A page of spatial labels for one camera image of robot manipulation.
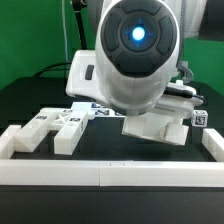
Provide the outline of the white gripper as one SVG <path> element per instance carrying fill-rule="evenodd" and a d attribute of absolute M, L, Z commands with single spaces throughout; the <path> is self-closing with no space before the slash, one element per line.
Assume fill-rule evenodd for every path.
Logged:
<path fill-rule="evenodd" d="M 83 96 L 110 107 L 118 113 L 138 116 L 148 111 L 189 118 L 195 106 L 203 101 L 196 90 L 171 83 L 176 73 L 174 57 L 160 65 L 151 75 L 140 77 L 140 70 L 151 59 L 128 61 L 135 77 L 125 76 L 103 53 L 80 50 L 75 53 L 69 72 L 66 93 L 71 97 Z"/>

